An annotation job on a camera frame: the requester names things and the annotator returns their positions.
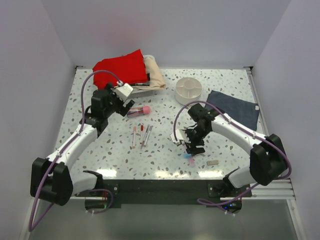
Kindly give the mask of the blue white eraser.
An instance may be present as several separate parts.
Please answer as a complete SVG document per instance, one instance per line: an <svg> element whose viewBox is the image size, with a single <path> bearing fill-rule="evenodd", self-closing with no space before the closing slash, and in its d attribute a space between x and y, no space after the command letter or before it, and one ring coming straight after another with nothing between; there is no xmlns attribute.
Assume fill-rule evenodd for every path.
<svg viewBox="0 0 320 240"><path fill-rule="evenodd" d="M189 153L185 153L185 154L183 155L183 157L184 157L185 159L189 159L189 158L192 158L193 155L192 155L192 154L189 154Z"/></svg>

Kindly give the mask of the pink purple correction tape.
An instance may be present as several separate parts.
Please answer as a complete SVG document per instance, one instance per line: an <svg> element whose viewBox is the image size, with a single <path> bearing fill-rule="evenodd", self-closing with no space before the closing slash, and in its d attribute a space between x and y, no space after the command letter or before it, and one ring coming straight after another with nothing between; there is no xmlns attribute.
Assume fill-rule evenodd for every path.
<svg viewBox="0 0 320 240"><path fill-rule="evenodd" d="M188 161L189 161L189 165L194 168L195 167L195 160L194 158L191 156L188 158Z"/></svg>

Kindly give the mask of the grey cap white marker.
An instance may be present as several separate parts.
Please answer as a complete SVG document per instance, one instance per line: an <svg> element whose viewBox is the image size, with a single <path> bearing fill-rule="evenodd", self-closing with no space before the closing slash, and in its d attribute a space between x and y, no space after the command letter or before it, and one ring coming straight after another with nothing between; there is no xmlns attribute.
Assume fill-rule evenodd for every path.
<svg viewBox="0 0 320 240"><path fill-rule="evenodd" d="M152 129L153 129L153 125L151 125L150 128L149 128L149 130L148 130L148 134L147 134L147 138L146 138L146 141L145 141L145 143L144 143L144 146L147 144L147 141L148 141L148 139L149 139L149 136L150 136L150 134L151 134Z"/></svg>

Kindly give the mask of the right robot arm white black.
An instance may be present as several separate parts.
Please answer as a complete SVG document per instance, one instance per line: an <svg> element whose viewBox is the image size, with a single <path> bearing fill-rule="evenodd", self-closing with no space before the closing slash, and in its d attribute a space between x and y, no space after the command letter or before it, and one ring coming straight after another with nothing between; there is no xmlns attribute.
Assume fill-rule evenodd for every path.
<svg viewBox="0 0 320 240"><path fill-rule="evenodd" d="M267 186L290 170L281 139L275 135L263 135L232 119L220 109L206 109L196 103L188 114L195 126L182 131L182 141L191 155L205 152L204 139L211 132L231 140L249 155L249 165L228 173L218 187L220 195L235 196L242 187L250 184Z"/></svg>

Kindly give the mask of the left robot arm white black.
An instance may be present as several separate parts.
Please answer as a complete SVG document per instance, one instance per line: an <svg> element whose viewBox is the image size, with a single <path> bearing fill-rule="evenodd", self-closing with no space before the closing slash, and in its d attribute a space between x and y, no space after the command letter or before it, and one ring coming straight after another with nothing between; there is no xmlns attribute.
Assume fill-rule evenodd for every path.
<svg viewBox="0 0 320 240"><path fill-rule="evenodd" d="M70 170L76 160L106 129L113 113L125 116L134 101L125 101L133 92L125 83L113 88L108 83L104 89L95 90L83 118L76 130L56 151L46 158L36 158L31 168L30 195L59 206L65 205L75 194L87 191L99 196L104 190L102 176L86 170L81 175L71 176Z"/></svg>

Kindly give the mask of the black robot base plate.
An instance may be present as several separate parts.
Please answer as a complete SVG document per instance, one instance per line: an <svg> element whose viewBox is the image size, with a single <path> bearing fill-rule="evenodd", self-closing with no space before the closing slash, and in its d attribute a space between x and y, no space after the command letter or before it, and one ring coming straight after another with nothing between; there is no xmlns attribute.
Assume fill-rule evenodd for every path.
<svg viewBox="0 0 320 240"><path fill-rule="evenodd" d="M85 208L101 209L105 203L111 203L112 208L121 208L123 205L196 205L197 199L208 199L214 203L222 202L223 198L234 198L244 193L251 197L252 192L247 191L249 185L233 190L225 189L222 180L104 180L104 189L109 193L80 192L75 196L85 198Z"/></svg>

